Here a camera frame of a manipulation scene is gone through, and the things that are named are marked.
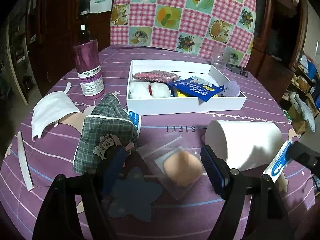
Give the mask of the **lavender soft pad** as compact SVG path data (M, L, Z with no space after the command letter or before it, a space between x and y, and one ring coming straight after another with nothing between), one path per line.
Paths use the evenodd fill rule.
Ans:
M236 81L228 81L223 85L222 95L224 97L238 97L240 95L240 87Z

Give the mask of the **beige puff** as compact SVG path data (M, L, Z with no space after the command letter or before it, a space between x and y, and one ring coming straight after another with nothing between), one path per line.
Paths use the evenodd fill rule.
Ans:
M177 132L156 138L137 152L175 199L181 199L204 173L200 155Z

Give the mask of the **green plaid pouch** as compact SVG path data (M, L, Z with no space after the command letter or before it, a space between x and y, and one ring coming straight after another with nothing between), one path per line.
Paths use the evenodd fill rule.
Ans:
M114 146L129 155L135 149L138 132L114 94L107 94L84 118L80 140L73 158L73 171L83 174L97 168Z

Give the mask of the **blue eye mask packet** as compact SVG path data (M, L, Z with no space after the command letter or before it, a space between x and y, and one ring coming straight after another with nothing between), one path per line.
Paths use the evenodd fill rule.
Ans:
M190 96L195 96L204 102L223 92L223 85L216 86L199 77L190 77L169 83L169 86L177 88Z

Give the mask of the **white toilet paper roll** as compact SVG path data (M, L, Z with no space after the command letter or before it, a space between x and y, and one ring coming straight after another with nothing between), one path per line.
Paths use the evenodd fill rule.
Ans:
M268 122L214 120L204 136L218 158L240 171L269 164L283 143L280 129Z

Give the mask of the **white nail file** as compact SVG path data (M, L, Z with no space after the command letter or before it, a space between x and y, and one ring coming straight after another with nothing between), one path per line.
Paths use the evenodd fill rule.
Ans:
M18 160L20 164L21 173L23 176L23 180L25 186L29 192L31 192L34 188L33 181L31 178L31 174L29 171L29 166L27 162L27 156L25 153L23 138L21 131L17 132L17 151L18 151Z

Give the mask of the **clear glass cup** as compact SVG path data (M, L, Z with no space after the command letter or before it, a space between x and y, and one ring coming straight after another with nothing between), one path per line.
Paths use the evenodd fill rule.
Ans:
M214 47L211 59L211 65L218 70L224 70L227 67L231 53L223 47Z

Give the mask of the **purple pump bottle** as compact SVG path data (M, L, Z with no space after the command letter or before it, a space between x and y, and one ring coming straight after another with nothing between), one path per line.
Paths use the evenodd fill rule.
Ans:
M89 99L102 96L105 86L99 61L98 41L90 38L85 23L81 24L79 42L73 46L73 51L83 95Z

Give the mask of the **white cardboard box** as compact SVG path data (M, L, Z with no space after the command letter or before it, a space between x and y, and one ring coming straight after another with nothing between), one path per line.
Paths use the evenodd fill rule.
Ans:
M132 85L138 81L134 75L153 70L178 75L178 80L167 84L167 87L169 93L180 91L185 96L133 96ZM139 115L241 110L246 99L236 82L229 80L210 64L169 60L131 61L127 82L127 108Z

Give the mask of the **pink checkered patchwork cloth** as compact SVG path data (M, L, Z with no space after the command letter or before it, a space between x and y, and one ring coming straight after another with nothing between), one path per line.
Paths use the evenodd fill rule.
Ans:
M114 0L112 45L148 46L245 67L254 40L256 0Z

